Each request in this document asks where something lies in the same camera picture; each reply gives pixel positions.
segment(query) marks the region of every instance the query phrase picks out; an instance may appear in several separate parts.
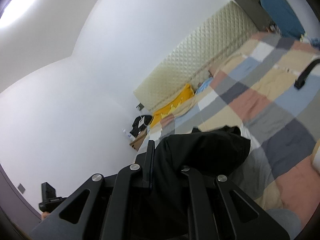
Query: quilted headboard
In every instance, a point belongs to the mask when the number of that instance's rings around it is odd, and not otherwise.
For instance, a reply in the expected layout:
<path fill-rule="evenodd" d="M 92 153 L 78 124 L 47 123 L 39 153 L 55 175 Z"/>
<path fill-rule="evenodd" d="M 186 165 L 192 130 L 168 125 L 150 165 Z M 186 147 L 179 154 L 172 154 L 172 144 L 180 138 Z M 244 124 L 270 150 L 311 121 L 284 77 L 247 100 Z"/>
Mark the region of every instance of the quilted headboard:
<path fill-rule="evenodd" d="M 229 2 L 194 30 L 133 92 L 153 112 L 172 101 L 190 83 L 197 88 L 209 77 L 218 59 L 231 55 L 257 32 L 257 27 L 234 2 Z"/>

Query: plaid bedsheet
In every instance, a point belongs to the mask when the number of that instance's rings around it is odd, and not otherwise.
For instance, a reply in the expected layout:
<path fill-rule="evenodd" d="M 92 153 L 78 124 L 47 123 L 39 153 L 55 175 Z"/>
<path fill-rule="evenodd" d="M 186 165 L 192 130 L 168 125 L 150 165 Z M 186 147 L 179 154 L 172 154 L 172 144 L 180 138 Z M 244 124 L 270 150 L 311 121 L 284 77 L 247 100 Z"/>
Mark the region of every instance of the plaid bedsheet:
<path fill-rule="evenodd" d="M 149 132 L 156 145 L 170 134 L 229 125 L 251 140 L 246 161 L 230 178 L 263 209 L 287 208 L 302 226 L 320 202 L 320 176 L 311 153 L 320 138 L 320 66 L 297 90 L 293 84 L 319 51 L 278 35 L 257 33 L 220 64 L 210 86 Z"/>

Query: silver screw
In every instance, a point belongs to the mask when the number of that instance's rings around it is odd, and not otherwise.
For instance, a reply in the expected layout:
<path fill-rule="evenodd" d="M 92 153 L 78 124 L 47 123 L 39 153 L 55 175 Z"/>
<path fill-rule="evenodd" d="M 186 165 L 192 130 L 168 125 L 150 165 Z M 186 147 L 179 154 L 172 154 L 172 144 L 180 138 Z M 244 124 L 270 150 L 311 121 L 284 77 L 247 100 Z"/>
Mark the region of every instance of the silver screw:
<path fill-rule="evenodd" d="M 137 171 L 138 169 L 140 169 L 140 165 L 139 164 L 131 164 L 130 165 L 130 170 L 132 171 Z"/>
<path fill-rule="evenodd" d="M 219 176 L 218 176 L 218 181 L 221 181 L 221 182 L 227 181 L 227 176 L 225 176 L 225 175 L 219 175 Z"/>
<path fill-rule="evenodd" d="M 185 166 L 181 171 L 189 171 L 190 168 L 188 166 Z"/>
<path fill-rule="evenodd" d="M 102 176 L 101 176 L 101 174 L 94 174 L 94 175 L 91 177 L 91 179 L 92 179 L 93 181 L 99 181 L 99 180 L 102 179 Z"/>

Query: yellow pillow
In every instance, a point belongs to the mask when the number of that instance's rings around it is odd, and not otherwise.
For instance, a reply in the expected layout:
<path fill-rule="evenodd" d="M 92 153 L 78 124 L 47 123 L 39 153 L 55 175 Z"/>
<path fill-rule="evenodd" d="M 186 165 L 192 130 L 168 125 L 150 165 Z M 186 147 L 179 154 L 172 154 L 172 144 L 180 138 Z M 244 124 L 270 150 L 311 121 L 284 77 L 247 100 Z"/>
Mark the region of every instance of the yellow pillow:
<path fill-rule="evenodd" d="M 183 102 L 187 101 L 189 98 L 194 97 L 194 95 L 195 94 L 191 88 L 191 85 L 186 84 L 181 93 L 173 101 L 153 113 L 153 120 L 150 124 L 150 127 L 155 126 L 161 119 L 165 118 Z"/>

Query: hand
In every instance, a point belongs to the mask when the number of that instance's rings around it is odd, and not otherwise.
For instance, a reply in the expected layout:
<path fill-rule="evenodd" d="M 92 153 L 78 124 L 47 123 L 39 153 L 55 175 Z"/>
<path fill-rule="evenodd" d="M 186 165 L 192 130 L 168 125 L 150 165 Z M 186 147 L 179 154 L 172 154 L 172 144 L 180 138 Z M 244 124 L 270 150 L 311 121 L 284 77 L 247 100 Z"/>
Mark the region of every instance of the hand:
<path fill-rule="evenodd" d="M 50 215 L 50 213 L 49 212 L 43 212 L 42 214 L 41 214 L 41 220 L 43 221 L 47 216 L 49 216 Z"/>

